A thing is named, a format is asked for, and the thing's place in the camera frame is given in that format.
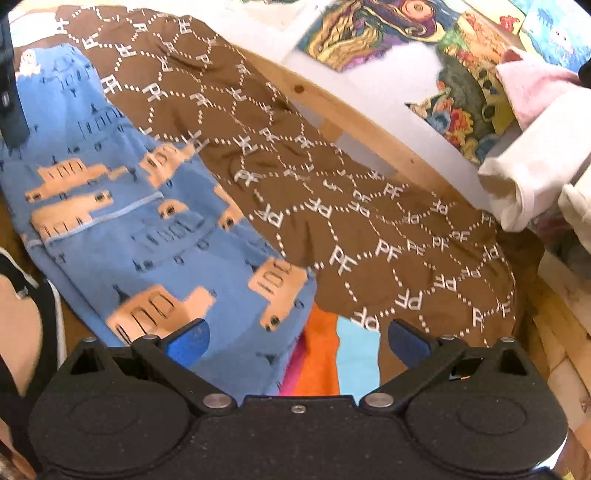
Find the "blue pants orange trucks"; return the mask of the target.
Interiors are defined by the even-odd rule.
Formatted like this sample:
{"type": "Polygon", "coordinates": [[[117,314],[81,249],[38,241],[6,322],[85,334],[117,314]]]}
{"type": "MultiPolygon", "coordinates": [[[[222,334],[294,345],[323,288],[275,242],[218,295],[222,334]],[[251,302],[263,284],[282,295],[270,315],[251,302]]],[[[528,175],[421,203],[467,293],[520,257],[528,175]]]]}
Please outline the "blue pants orange trucks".
{"type": "Polygon", "coordinates": [[[199,158],[200,133],[143,134],[71,45],[21,60],[30,134],[2,149],[1,190],[36,266],[106,344],[202,319],[211,337],[191,371],[238,400],[279,392],[314,275],[249,224],[199,158]]]}

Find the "colorful striped bedsheet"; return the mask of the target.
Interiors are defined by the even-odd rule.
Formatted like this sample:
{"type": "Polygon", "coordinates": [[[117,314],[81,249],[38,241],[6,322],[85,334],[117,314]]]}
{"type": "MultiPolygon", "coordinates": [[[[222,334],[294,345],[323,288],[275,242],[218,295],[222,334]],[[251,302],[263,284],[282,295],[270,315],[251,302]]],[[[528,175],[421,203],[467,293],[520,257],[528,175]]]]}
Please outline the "colorful striped bedsheet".
{"type": "Polygon", "coordinates": [[[351,395],[360,400],[380,385],[380,347],[380,323],[366,310],[346,318],[314,306],[287,365],[280,395],[351,395]]]}

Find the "brown PF patterned blanket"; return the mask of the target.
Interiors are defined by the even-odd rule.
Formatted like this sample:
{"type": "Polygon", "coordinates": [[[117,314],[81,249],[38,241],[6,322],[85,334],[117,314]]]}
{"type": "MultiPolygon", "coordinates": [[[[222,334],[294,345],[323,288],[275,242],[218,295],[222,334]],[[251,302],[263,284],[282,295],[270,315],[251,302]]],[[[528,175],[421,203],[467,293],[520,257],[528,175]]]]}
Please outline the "brown PF patterned blanket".
{"type": "Polygon", "coordinates": [[[22,28],[68,44],[105,97],[146,136],[197,132],[199,158],[256,232],[315,277],[311,306],[380,323],[380,385],[401,373],[388,329],[402,319],[433,336],[491,348],[525,308],[518,241],[493,217],[353,161],[272,81],[205,23],[151,9],[66,5],[22,28]]]}

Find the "black white trimmed garment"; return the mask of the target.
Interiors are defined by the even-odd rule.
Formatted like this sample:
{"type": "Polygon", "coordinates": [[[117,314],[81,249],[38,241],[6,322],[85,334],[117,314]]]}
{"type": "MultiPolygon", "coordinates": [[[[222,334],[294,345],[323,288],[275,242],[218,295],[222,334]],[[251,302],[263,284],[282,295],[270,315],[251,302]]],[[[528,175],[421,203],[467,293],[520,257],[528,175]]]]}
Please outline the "black white trimmed garment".
{"type": "Polygon", "coordinates": [[[28,436],[34,405],[66,358],[60,295],[1,251],[1,444],[35,470],[28,436]]]}

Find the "cream hanging garment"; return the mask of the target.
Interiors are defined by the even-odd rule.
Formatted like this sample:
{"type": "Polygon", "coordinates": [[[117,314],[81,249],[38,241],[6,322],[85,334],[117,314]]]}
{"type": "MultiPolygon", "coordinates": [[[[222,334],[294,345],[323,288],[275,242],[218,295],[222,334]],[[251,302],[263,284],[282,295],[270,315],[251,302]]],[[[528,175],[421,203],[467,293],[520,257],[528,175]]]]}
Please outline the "cream hanging garment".
{"type": "Polygon", "coordinates": [[[579,242],[590,248],[590,90],[555,98],[499,156],[478,171],[490,208],[507,232],[526,229],[557,205],[579,242]]]}

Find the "pink hanging garment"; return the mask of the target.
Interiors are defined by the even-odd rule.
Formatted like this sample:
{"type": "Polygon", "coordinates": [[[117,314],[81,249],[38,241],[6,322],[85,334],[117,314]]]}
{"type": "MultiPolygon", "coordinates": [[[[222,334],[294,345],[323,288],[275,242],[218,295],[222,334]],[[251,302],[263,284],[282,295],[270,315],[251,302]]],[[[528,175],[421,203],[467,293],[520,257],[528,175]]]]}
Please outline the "pink hanging garment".
{"type": "Polygon", "coordinates": [[[505,51],[495,70],[522,131],[559,96],[583,87],[576,73],[516,47],[505,51]]]}

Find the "wooden bed frame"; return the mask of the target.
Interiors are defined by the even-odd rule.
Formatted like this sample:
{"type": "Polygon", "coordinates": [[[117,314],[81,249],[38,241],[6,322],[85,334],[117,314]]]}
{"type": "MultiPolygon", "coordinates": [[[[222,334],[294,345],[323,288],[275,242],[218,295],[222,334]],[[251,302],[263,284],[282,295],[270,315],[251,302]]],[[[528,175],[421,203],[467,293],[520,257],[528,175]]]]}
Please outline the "wooden bed frame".
{"type": "MultiPolygon", "coordinates": [[[[360,87],[301,53],[280,63],[250,51],[245,57],[356,161],[487,208],[475,167],[387,88],[360,87]]],[[[545,253],[528,300],[551,389],[570,426],[585,438],[590,433],[590,285],[545,253]]]]}

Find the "dark floral wall poster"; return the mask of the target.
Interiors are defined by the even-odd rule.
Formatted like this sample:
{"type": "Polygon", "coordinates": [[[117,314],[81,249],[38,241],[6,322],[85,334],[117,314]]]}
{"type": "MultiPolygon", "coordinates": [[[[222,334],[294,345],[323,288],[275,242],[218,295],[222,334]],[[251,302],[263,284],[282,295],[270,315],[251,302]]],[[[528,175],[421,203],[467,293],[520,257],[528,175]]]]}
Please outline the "dark floral wall poster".
{"type": "Polygon", "coordinates": [[[475,165],[515,122],[496,71],[508,47],[482,15],[466,10],[437,46],[437,93],[407,105],[475,165]]]}

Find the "orange swirl wall poster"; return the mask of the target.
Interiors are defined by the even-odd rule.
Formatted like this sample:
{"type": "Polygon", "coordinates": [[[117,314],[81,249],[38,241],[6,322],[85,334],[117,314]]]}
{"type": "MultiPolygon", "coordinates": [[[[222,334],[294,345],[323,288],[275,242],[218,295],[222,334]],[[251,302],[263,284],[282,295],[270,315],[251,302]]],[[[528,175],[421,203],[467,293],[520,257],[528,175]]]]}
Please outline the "orange swirl wall poster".
{"type": "Polygon", "coordinates": [[[463,1],[335,1],[311,24],[297,49],[344,72],[396,46],[439,43],[466,8],[463,1]]]}

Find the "blue cartoon wall poster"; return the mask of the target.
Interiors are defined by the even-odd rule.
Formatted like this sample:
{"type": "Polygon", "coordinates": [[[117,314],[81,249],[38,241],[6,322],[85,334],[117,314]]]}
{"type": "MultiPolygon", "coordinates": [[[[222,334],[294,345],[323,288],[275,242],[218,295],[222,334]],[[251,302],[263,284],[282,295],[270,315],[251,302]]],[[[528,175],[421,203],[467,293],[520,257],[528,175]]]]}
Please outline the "blue cartoon wall poster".
{"type": "Polygon", "coordinates": [[[577,1],[492,1],[510,44],[577,72],[590,59],[590,13],[577,1]]]}

